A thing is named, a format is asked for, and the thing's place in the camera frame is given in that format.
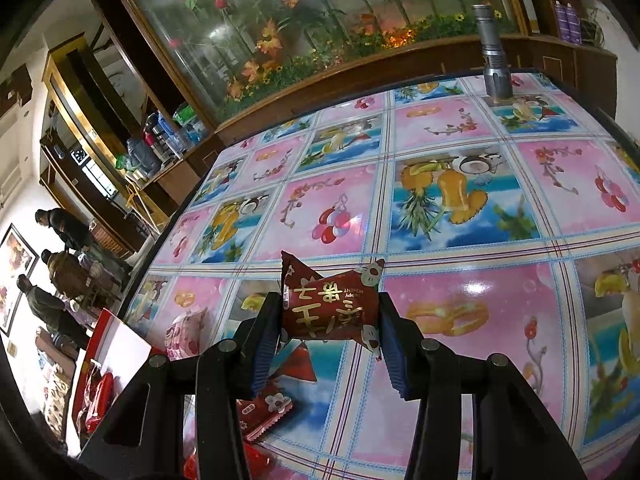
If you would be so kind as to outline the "person in brown jacket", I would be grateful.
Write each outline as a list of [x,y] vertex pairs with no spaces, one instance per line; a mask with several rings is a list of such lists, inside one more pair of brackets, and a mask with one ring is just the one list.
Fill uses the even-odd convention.
[[90,272],[69,252],[50,252],[43,249],[41,260],[47,266],[49,278],[55,289],[68,300],[81,306],[106,307],[107,296]]

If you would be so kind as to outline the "pink bear snack packet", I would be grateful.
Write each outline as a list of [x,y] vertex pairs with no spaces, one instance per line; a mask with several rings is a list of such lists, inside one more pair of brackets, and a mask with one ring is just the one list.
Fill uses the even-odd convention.
[[186,311],[175,318],[165,333],[168,359],[178,361],[200,354],[200,338],[205,318],[205,309]]

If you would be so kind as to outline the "framed wall picture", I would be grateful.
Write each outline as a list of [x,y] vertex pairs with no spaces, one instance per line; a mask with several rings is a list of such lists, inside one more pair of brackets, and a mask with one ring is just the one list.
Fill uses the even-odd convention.
[[2,238],[0,257],[0,328],[3,335],[9,336],[23,297],[16,284],[17,278],[21,274],[29,278],[39,257],[13,223]]

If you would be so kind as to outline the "silver flashlight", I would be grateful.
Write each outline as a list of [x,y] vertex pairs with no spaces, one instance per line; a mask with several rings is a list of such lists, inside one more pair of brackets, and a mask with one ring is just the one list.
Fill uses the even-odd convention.
[[509,102],[513,99],[511,73],[500,39],[494,9],[490,4],[474,4],[473,15],[485,61],[483,74],[486,92],[496,103]]

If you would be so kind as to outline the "floral plastic tablecloth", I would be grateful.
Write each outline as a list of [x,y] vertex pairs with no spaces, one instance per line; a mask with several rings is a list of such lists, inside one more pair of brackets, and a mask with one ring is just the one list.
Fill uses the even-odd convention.
[[290,252],[381,288],[454,352],[508,356],[591,479],[639,434],[639,151],[540,73],[335,104],[233,142],[186,200],[124,314],[154,347],[198,313],[229,337]]

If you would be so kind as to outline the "red gift box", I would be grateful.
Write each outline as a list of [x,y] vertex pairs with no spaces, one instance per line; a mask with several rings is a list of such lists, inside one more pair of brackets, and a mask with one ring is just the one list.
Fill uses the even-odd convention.
[[78,381],[70,406],[72,428],[78,435],[80,446],[84,446],[91,436],[86,433],[84,424],[90,380],[97,374],[111,372],[114,376],[114,401],[152,354],[152,349],[145,339],[112,312],[101,311],[87,351],[79,363]]

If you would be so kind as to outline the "blue water jug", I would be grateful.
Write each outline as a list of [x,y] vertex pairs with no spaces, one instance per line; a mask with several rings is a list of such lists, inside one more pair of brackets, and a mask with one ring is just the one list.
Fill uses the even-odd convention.
[[146,178],[152,178],[160,171],[160,160],[143,140],[129,138],[127,153],[130,167],[140,170]]

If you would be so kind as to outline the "purple bottles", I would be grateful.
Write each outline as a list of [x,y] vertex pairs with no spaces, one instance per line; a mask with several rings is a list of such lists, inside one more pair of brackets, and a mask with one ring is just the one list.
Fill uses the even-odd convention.
[[558,21],[560,39],[570,44],[582,44],[580,18],[570,3],[555,1],[555,16]]

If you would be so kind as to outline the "person in dark jacket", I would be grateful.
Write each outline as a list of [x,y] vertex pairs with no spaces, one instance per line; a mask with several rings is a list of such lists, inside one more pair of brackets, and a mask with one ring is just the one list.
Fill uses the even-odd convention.
[[94,246],[89,227],[64,208],[38,209],[35,220],[40,226],[52,229],[68,250],[79,252]]

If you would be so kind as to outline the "dark red flower snack packet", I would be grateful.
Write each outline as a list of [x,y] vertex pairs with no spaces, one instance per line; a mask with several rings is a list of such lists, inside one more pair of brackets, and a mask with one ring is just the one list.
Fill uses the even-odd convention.
[[245,441],[258,440],[293,408],[293,400],[274,382],[267,382],[253,400],[237,400],[241,434]]

